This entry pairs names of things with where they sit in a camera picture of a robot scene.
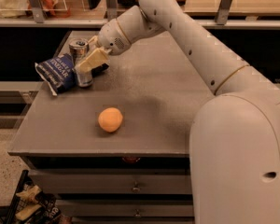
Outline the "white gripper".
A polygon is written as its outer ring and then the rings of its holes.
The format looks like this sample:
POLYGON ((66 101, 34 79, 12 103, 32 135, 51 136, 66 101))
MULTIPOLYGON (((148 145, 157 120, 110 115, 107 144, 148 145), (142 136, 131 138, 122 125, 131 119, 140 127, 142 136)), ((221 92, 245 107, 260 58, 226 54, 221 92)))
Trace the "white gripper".
POLYGON ((110 55, 120 55, 131 47, 130 41, 122 32, 116 19, 105 24, 98 35, 89 39, 88 44, 96 47, 75 66, 80 74, 89 73, 93 68, 99 67, 109 60, 107 52, 99 47, 104 47, 110 55))

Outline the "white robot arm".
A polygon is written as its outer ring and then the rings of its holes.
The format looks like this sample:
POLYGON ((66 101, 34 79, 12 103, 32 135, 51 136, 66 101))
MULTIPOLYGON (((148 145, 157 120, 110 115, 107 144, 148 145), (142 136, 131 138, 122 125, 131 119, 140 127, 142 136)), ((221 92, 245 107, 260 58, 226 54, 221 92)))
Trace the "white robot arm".
POLYGON ((190 128, 195 224, 280 224, 280 89, 186 15, 176 0, 138 0, 90 42, 91 69, 168 32, 213 99, 190 128))

